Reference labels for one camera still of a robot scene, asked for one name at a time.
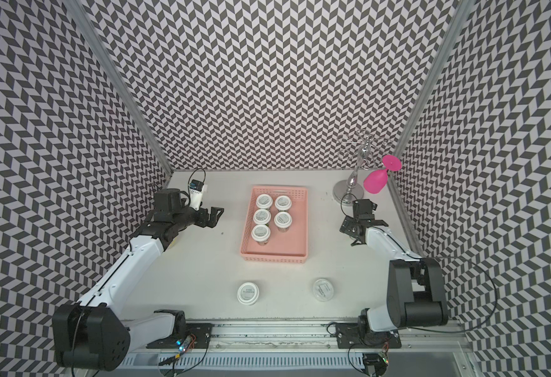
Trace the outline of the white lid yogurt cup front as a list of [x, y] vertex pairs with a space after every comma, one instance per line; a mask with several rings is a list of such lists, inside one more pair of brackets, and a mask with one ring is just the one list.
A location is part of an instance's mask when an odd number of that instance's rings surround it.
[[245, 282], [237, 290], [237, 299], [242, 305], [252, 306], [260, 296], [259, 287], [253, 282]]

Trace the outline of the red label yogurt cup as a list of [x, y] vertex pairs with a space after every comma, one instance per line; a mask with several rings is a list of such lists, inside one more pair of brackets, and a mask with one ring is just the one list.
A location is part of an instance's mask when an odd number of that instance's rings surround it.
[[292, 199], [289, 198], [289, 196], [281, 195], [275, 199], [274, 204], [278, 211], [288, 212], [291, 209], [293, 202]]

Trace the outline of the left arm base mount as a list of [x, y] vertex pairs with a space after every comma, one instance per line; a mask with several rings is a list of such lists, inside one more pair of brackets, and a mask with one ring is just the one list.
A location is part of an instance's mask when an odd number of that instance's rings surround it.
[[185, 332], [181, 334], [173, 333], [170, 336], [150, 342], [146, 345], [148, 350], [178, 350], [188, 336], [194, 339], [193, 346], [195, 350], [205, 350], [213, 332], [213, 324], [208, 322], [187, 324]]

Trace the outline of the yogurt cup edge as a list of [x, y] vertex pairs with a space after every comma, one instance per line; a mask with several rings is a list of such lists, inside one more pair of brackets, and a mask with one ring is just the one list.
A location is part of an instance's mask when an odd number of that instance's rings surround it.
[[260, 224], [253, 227], [251, 237], [257, 244], [264, 246], [269, 241], [271, 234], [272, 232], [267, 225]]

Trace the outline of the beige label yogurt cup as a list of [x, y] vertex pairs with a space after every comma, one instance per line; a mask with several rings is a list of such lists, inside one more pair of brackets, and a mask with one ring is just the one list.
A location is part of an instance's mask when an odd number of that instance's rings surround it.
[[273, 199], [270, 195], [262, 193], [256, 198], [255, 204], [258, 209], [271, 210]]

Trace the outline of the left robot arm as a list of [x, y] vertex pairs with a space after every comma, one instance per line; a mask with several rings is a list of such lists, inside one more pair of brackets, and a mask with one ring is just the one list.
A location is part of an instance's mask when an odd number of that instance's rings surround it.
[[222, 207], [206, 209], [200, 194], [166, 188], [133, 233], [117, 262], [85, 295], [52, 315], [54, 358], [60, 367], [111, 372], [129, 352], [168, 342], [185, 350], [191, 337], [182, 310], [161, 309], [149, 317], [123, 320], [122, 309], [148, 268], [190, 226], [214, 228]]

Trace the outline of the clear lid yogurt cup front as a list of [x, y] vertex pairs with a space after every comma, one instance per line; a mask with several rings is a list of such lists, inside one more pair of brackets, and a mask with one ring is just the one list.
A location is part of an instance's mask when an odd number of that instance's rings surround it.
[[335, 291], [333, 284], [329, 280], [319, 278], [312, 286], [312, 293], [318, 301], [325, 303], [334, 297]]

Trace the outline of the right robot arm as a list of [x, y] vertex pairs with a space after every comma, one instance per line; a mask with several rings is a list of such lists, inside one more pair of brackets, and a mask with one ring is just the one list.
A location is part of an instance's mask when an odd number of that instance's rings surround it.
[[351, 204], [352, 215], [344, 217], [340, 232], [352, 238], [353, 246], [365, 245], [388, 258], [385, 302], [362, 311], [360, 328], [385, 332], [446, 325], [449, 312], [440, 264], [398, 240], [388, 223], [375, 218], [377, 204], [369, 199], [353, 199]]

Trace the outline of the green label yogurt cup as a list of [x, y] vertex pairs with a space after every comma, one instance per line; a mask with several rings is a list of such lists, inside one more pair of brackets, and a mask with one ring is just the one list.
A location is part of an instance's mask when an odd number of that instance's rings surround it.
[[258, 209], [254, 212], [253, 221], [256, 225], [269, 226], [272, 220], [272, 213], [268, 209]]

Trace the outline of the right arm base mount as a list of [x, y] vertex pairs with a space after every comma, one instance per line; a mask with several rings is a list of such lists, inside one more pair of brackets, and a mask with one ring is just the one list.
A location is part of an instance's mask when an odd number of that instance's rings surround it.
[[402, 348], [399, 333], [362, 330], [357, 323], [333, 322], [327, 326], [327, 332], [337, 341], [339, 349], [349, 349], [351, 346], [368, 349], [380, 349], [387, 346], [390, 350]]

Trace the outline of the pink plastic basket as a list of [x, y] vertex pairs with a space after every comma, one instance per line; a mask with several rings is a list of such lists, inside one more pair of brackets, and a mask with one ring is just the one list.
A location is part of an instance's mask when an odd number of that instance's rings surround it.
[[305, 262], [308, 258], [308, 190], [300, 186], [255, 185], [240, 254], [253, 262]]

